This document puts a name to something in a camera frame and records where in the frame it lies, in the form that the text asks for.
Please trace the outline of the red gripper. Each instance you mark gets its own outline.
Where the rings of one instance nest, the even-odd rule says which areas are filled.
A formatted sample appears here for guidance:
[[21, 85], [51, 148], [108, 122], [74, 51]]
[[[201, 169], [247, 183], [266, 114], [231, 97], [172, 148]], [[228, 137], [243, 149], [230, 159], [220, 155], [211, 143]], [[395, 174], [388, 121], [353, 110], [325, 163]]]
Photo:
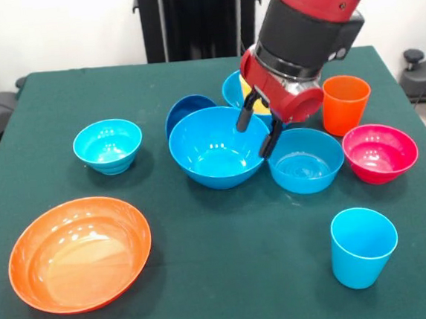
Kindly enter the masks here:
[[247, 94], [236, 122], [236, 129], [245, 132], [254, 113], [254, 104], [260, 100], [268, 106], [273, 116], [270, 134], [260, 147], [259, 156], [269, 159], [274, 151], [283, 124], [303, 122], [321, 107], [323, 90], [319, 78], [292, 77], [272, 71], [259, 59], [255, 45], [244, 52], [240, 62], [240, 73], [249, 85]]

